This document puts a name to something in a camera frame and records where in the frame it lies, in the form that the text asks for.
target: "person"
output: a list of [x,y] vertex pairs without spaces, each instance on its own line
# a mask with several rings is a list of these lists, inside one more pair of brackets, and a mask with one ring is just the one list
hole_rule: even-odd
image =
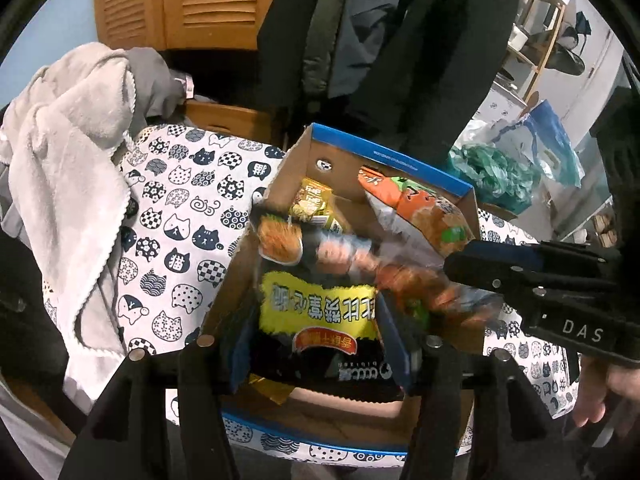
[[606,361],[583,355],[578,396],[572,412],[579,428],[587,422],[599,422],[605,414],[608,391],[626,399],[640,402],[640,369],[612,365]]

